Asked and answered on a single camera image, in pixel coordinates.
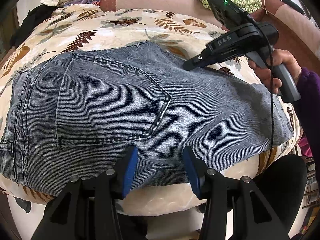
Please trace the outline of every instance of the purple sleeve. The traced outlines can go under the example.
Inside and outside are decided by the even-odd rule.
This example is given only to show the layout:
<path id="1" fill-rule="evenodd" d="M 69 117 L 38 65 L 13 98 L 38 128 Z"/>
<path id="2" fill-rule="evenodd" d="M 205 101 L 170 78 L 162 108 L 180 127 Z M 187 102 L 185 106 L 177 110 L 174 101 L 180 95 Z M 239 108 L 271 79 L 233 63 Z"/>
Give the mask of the purple sleeve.
<path id="1" fill-rule="evenodd" d="M 316 178 L 320 184 L 320 78 L 306 68 L 302 69 L 297 89 L 301 99 L 294 104 L 303 131 L 308 139 L 316 163 Z"/>

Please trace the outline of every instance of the white floor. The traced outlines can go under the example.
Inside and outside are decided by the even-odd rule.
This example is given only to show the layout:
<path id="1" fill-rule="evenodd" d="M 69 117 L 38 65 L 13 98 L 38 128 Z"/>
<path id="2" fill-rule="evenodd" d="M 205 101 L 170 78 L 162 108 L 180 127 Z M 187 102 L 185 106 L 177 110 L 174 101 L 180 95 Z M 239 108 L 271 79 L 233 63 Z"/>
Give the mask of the white floor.
<path id="1" fill-rule="evenodd" d="M 17 205 L 12 196 L 8 196 L 8 200 L 13 219 L 16 223 L 22 240 L 30 240 L 43 217 L 45 206 L 33 203 L 31 212 L 27 214 Z M 302 209 L 302 206 L 300 207 L 296 220 L 289 232 L 290 238 L 299 233 L 307 211 L 307 209 Z M 160 240 L 173 239 L 174 237 L 183 236 L 200 229 L 202 220 L 203 214 L 198 213 L 195 208 L 162 215 L 159 217 L 150 217 L 148 219 L 147 238 L 152 240 Z M 233 212 L 230 211 L 227 216 L 226 239 L 229 239 L 232 235 L 232 224 Z"/>

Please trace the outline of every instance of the hand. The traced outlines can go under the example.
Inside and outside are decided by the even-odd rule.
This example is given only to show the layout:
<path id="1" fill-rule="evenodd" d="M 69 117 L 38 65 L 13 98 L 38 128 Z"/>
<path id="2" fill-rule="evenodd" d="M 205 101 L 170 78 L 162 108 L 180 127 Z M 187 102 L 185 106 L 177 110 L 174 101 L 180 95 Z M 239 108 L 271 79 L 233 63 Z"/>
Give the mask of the hand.
<path id="1" fill-rule="evenodd" d="M 291 74 L 295 84 L 297 84 L 300 74 L 301 67 L 299 66 L 297 60 L 294 56 L 287 50 L 276 49 L 272 53 L 273 57 L 273 66 L 278 66 L 283 63 Z M 267 89 L 270 91 L 270 80 L 271 80 L 271 70 L 268 68 L 260 68 L 258 67 L 252 60 L 248 61 L 250 68 L 254 70 L 254 73 L 261 80 L 262 84 L 264 84 Z M 278 88 L 282 86 L 282 82 L 278 78 L 273 78 L 273 88 L 272 92 L 277 94 L 279 92 Z"/>

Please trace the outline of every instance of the metal pin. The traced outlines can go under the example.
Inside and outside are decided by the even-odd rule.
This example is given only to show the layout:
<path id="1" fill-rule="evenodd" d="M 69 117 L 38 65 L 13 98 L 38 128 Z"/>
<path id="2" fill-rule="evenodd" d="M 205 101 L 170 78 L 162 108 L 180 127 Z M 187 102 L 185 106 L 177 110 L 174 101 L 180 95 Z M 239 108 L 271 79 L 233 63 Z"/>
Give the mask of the metal pin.
<path id="1" fill-rule="evenodd" d="M 113 175 L 113 174 L 115 174 L 115 170 L 114 169 L 108 169 L 108 170 L 106 170 L 106 174 L 107 175 Z"/>
<path id="2" fill-rule="evenodd" d="M 242 181 L 245 183 L 249 183 L 251 181 L 251 179 L 248 176 L 243 176 Z"/>
<path id="3" fill-rule="evenodd" d="M 72 183 L 76 183 L 77 181 L 79 180 L 79 177 L 78 176 L 71 176 L 71 178 L 70 178 L 70 181 L 72 182 Z"/>
<path id="4" fill-rule="evenodd" d="M 207 174 L 214 175 L 214 174 L 216 174 L 216 171 L 214 169 L 207 169 Z"/>

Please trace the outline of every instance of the black cable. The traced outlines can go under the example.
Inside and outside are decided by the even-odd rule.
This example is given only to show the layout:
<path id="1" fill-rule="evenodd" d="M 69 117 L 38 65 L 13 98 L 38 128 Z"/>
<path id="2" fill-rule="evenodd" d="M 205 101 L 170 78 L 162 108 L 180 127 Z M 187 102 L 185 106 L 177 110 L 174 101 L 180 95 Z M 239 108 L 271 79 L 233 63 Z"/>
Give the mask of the black cable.
<path id="1" fill-rule="evenodd" d="M 273 148 L 273 136 L 274 136 L 274 120 L 273 120 L 273 57 L 272 57 L 272 47 L 270 44 L 270 41 L 268 37 L 263 33 L 261 28 L 259 27 L 258 23 L 249 15 L 248 12 L 244 11 L 243 9 L 239 9 L 239 12 L 242 14 L 245 14 L 246 18 L 250 23 L 252 23 L 263 35 L 264 39 L 268 43 L 268 49 L 269 49 L 269 56 L 270 56 L 270 71 L 271 71 L 271 76 L 270 76 L 270 104 L 271 104 L 271 138 L 270 138 L 270 153 L 268 156 L 268 161 L 266 166 L 268 166 L 268 163 L 271 159 L 271 153 L 272 153 L 272 148 Z"/>

